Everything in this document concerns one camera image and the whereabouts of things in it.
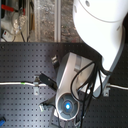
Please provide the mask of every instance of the glowing blue led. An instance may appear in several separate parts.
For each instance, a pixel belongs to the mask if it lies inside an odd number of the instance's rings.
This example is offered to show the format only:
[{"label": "glowing blue led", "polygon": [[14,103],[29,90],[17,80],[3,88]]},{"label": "glowing blue led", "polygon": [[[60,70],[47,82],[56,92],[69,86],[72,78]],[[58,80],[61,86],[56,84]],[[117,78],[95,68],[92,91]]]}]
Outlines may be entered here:
[{"label": "glowing blue led", "polygon": [[69,103],[66,104],[66,109],[70,109],[70,104]]}]

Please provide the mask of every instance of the wire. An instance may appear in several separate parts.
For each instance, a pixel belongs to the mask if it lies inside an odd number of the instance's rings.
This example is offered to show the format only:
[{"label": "wire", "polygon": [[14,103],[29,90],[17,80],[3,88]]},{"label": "wire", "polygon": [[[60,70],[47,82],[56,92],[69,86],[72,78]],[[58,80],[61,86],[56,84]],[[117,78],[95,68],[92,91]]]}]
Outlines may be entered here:
[{"label": "wire", "polygon": [[118,89],[122,89],[122,90],[128,90],[127,87],[121,87],[121,86],[118,86],[118,85],[107,85],[107,87],[113,87],[113,88],[118,88]]},{"label": "wire", "polygon": [[24,36],[23,36],[23,33],[22,33],[22,31],[21,31],[21,36],[22,36],[22,39],[23,39],[23,41],[25,42],[25,39],[24,39]]},{"label": "wire", "polygon": [[[105,74],[106,76],[108,75],[111,75],[111,72],[109,71],[106,71],[103,67],[102,67],[102,61],[101,61],[101,56],[100,56],[100,59],[98,61],[95,61],[95,62],[91,62],[90,64],[86,65],[84,68],[82,68],[73,78],[72,82],[71,82],[71,86],[70,86],[70,91],[71,91],[71,95],[73,96],[73,98],[78,101],[78,102],[81,102],[83,104],[83,107],[82,107],[82,113],[81,113],[81,119],[80,119],[80,128],[82,128],[82,124],[83,124],[83,120],[84,120],[84,117],[86,116],[87,112],[88,112],[88,109],[89,109],[89,106],[90,106],[90,103],[91,103],[91,100],[92,100],[92,97],[94,97],[95,99],[98,99],[101,94],[102,94],[102,79],[101,79],[101,72],[103,74]],[[80,86],[78,88],[78,91],[81,90],[85,85],[87,85],[87,88],[86,88],[86,92],[84,94],[84,99],[83,100],[80,100],[78,99],[73,91],[72,91],[72,87],[73,87],[73,83],[75,81],[75,79],[77,78],[77,76],[83,71],[85,70],[86,68],[88,68],[89,66],[91,66],[92,64],[94,64],[94,67],[93,67],[93,70],[90,74],[90,76],[88,77],[88,79],[84,82],[84,84],[82,86]],[[95,97],[93,95],[93,91],[94,91],[94,87],[95,87],[95,82],[96,82],[96,78],[97,78],[97,73],[99,74],[99,80],[100,80],[100,87],[101,87],[101,90],[100,90],[100,94],[98,97]]]},{"label": "wire", "polygon": [[5,40],[3,37],[1,37],[1,39],[3,39],[5,42],[8,42],[7,40]]},{"label": "wire", "polygon": [[16,39],[16,36],[14,36],[14,39],[13,39],[13,41],[12,41],[12,42],[14,42],[14,41],[15,41],[15,39]]},{"label": "wire", "polygon": [[59,118],[58,112],[57,112],[57,116],[58,116],[58,125],[59,125],[59,128],[61,128],[61,126],[60,126],[60,118]]},{"label": "wire", "polygon": [[[29,82],[1,82],[0,85],[30,85],[30,86],[35,86],[33,83]],[[39,84],[39,87],[46,86],[45,84]]]},{"label": "wire", "polygon": [[[79,100],[79,99],[74,95],[74,93],[73,93],[73,91],[72,91],[73,83],[74,83],[76,77],[77,77],[83,70],[85,70],[86,68],[88,68],[89,66],[91,66],[91,65],[94,64],[94,63],[95,63],[95,62],[91,62],[91,63],[89,63],[88,65],[86,65],[84,68],[82,68],[82,69],[75,75],[75,77],[73,78],[73,80],[72,80],[72,82],[71,82],[71,86],[70,86],[71,94],[72,94],[73,98],[74,98],[76,101],[78,101],[78,102],[83,103],[83,100]],[[82,86],[85,86],[85,84],[90,80],[90,78],[91,78],[91,77],[89,77],[89,78],[87,79],[87,81],[84,82],[84,84],[83,84]]]}]

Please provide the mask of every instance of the screw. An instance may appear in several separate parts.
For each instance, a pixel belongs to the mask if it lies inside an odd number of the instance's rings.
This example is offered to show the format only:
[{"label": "screw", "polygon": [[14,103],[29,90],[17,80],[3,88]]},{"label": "screw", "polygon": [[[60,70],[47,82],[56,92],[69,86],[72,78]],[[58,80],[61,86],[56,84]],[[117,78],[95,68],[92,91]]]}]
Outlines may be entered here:
[{"label": "screw", "polygon": [[90,6],[90,3],[89,3],[87,0],[86,0],[85,3],[86,3],[86,5],[87,5],[88,7]]}]

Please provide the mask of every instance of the white casing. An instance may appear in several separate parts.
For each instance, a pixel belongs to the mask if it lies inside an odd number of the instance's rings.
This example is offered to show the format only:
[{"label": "white casing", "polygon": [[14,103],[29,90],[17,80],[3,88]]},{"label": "white casing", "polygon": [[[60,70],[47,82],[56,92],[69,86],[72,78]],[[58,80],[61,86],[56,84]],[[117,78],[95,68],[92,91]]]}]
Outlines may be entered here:
[{"label": "white casing", "polygon": [[[102,66],[110,70],[119,52],[128,0],[74,0],[73,20],[82,40],[102,55]],[[94,91],[100,86],[96,80]]]},{"label": "white casing", "polygon": [[[68,119],[63,118],[60,115],[60,112],[59,112],[57,106],[58,106],[58,101],[59,101],[59,99],[60,99],[60,97],[62,95],[67,94],[67,93],[69,93],[69,94],[71,93],[71,91],[70,91],[71,81],[74,78],[74,76],[77,74],[77,72],[75,71],[76,61],[77,61],[77,55],[76,54],[73,54],[73,53],[69,53],[68,61],[67,61],[66,67],[64,69],[64,72],[62,72],[63,75],[62,75],[62,78],[60,80],[60,83],[59,83],[59,86],[58,86],[58,90],[57,90],[57,93],[56,93],[56,101],[55,101],[56,109],[58,111],[59,118],[62,119],[62,120],[65,120],[65,121],[67,121]],[[86,59],[86,58],[83,58],[83,57],[81,57],[80,61],[81,61],[80,67],[79,67],[80,69],[82,69],[85,65],[87,65],[87,64],[89,64],[91,62],[91,60]],[[90,73],[93,70],[93,66],[94,65],[91,65],[86,70],[84,70],[79,75],[79,77],[77,77],[77,79],[74,81],[74,84],[73,84],[73,93],[75,94],[75,96],[77,98],[78,98],[78,94],[77,94],[76,90],[90,76]]]}]

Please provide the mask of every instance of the black cable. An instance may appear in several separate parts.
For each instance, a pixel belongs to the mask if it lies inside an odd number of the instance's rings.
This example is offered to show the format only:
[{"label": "black cable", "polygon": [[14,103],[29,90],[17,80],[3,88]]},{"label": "black cable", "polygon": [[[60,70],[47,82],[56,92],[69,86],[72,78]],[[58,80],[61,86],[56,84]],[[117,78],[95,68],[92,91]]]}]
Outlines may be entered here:
[{"label": "black cable", "polygon": [[[55,105],[53,105],[53,104],[47,104],[47,103],[45,103],[45,105],[51,105],[51,106],[53,106],[56,109]],[[61,126],[60,126],[60,118],[59,118],[58,112],[57,112],[57,116],[58,116],[58,125],[59,125],[59,128],[61,128]]]},{"label": "black cable", "polygon": [[12,41],[12,42],[14,42],[14,41],[15,41],[15,39],[16,39],[16,36],[14,36],[14,39],[13,39],[13,41]]},{"label": "black cable", "polygon": [[88,109],[89,109],[89,106],[90,106],[90,103],[91,103],[91,100],[92,100],[93,90],[94,90],[96,76],[97,76],[97,65],[96,64],[95,64],[94,69],[93,69],[93,74],[94,75],[93,75],[92,79],[89,81],[89,85],[88,85],[88,87],[91,86],[91,88],[90,88],[91,92],[90,92],[90,95],[89,95],[88,103],[86,105],[86,110],[85,110],[85,102],[86,102],[86,94],[87,94],[88,88],[86,89],[86,93],[84,95],[84,102],[83,102],[83,107],[82,107],[80,128],[82,128],[84,117],[86,116],[86,114],[88,112]]},{"label": "black cable", "polygon": [[[81,102],[81,103],[83,103],[83,100],[79,100],[79,99],[74,95],[74,93],[73,93],[73,91],[72,91],[72,86],[73,86],[73,83],[74,83],[76,77],[77,77],[83,70],[85,70],[86,68],[88,68],[88,67],[91,66],[92,64],[95,64],[95,62],[91,62],[91,63],[89,63],[88,65],[86,65],[84,68],[82,68],[82,69],[75,75],[75,77],[73,78],[73,80],[72,80],[72,82],[71,82],[71,86],[70,86],[71,94],[72,94],[73,98],[74,98],[76,101]],[[84,82],[84,84],[83,84],[82,86],[85,86],[85,85],[88,83],[88,81],[90,81],[91,75],[90,75],[90,77],[87,79],[87,81]]]},{"label": "black cable", "polygon": [[[76,75],[75,77],[73,78],[72,82],[71,82],[71,86],[70,86],[70,90],[71,90],[71,94],[73,96],[73,98],[78,101],[78,102],[81,102],[83,104],[83,107],[82,107],[82,113],[81,113],[81,120],[80,120],[80,128],[82,128],[82,124],[83,124],[83,119],[84,117],[86,116],[87,112],[88,112],[88,109],[89,109],[89,106],[90,106],[90,103],[91,103],[91,100],[92,100],[92,97],[94,97],[95,99],[98,99],[101,94],[102,94],[102,79],[101,79],[101,72],[103,74],[105,74],[106,76],[108,75],[111,75],[111,72],[109,71],[106,71],[103,67],[102,67],[102,57],[100,57],[100,59],[98,59],[98,61],[96,62],[91,62],[90,64],[88,64],[87,66],[85,66],[84,68],[82,68]],[[93,68],[93,71],[91,73],[91,75],[88,77],[88,79],[84,82],[84,84],[82,86],[80,86],[78,88],[78,91],[80,89],[82,89],[85,85],[87,85],[87,88],[86,88],[86,92],[85,92],[85,95],[84,95],[84,99],[83,100],[79,100],[73,93],[72,91],[72,86],[73,86],[73,83],[76,79],[76,77],[83,71],[85,70],[86,68],[88,68],[89,66],[91,66],[92,64],[94,63],[94,68]],[[99,79],[100,79],[100,87],[101,87],[101,90],[100,90],[100,94],[98,97],[95,97],[93,95],[93,91],[94,91],[94,87],[95,87],[95,82],[96,82],[96,78],[97,78],[97,73],[99,74]]]},{"label": "black cable", "polygon": [[8,42],[7,40],[5,40],[3,37],[1,37],[1,39],[3,39],[5,42]]},{"label": "black cable", "polygon": [[23,42],[25,42],[25,39],[24,39],[22,31],[21,31],[21,36],[22,36]]}]

